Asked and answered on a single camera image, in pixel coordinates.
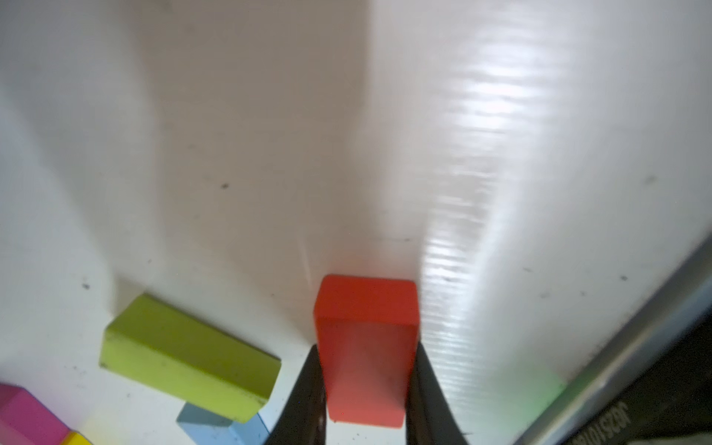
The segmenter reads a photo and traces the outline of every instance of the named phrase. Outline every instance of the magenta block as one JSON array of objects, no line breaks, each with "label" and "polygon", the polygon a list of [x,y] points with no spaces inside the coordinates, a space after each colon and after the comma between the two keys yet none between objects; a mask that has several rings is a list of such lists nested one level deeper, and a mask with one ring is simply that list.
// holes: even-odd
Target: magenta block
[{"label": "magenta block", "polygon": [[0,444],[60,445],[69,428],[27,390],[0,384]]}]

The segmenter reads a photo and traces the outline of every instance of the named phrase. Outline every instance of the light blue block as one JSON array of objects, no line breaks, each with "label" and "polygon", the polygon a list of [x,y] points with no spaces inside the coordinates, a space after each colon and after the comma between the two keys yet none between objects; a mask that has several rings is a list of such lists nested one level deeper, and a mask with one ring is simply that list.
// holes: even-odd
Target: light blue block
[{"label": "light blue block", "polygon": [[259,414],[240,424],[186,403],[176,422],[196,445],[262,445],[269,437]]}]

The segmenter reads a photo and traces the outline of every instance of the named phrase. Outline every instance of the wooden block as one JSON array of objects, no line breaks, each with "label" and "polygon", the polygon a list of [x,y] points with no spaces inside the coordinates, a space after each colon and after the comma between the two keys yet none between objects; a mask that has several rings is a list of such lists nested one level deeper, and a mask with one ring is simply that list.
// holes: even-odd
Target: wooden block
[{"label": "wooden block", "polygon": [[420,325],[415,283],[326,276],[314,321],[329,417],[403,425]]},{"label": "wooden block", "polygon": [[241,424],[186,403],[176,422],[196,445],[262,445],[269,437],[259,414]]},{"label": "wooden block", "polygon": [[81,434],[72,431],[62,442],[62,445],[91,445]]},{"label": "wooden block", "polygon": [[100,365],[247,422],[269,399],[281,362],[144,294],[106,328]]},{"label": "wooden block", "polygon": [[26,389],[0,384],[0,444],[59,445],[69,428]]}]

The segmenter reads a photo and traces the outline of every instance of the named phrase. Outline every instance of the white floor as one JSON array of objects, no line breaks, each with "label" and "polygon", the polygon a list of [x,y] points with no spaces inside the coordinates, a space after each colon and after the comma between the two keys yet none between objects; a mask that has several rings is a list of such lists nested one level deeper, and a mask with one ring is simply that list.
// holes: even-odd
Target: white floor
[{"label": "white floor", "polygon": [[462,431],[510,444],[712,226],[710,41],[694,0],[5,1],[0,381],[189,444],[97,366],[148,288],[282,358],[271,425],[321,277],[411,278]]}]

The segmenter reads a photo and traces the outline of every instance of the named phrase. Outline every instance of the green block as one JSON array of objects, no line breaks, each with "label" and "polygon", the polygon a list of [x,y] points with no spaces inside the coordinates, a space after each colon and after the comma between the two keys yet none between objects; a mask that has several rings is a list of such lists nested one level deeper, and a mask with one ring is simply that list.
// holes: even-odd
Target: green block
[{"label": "green block", "polygon": [[144,294],[106,328],[100,366],[245,423],[281,361]]}]

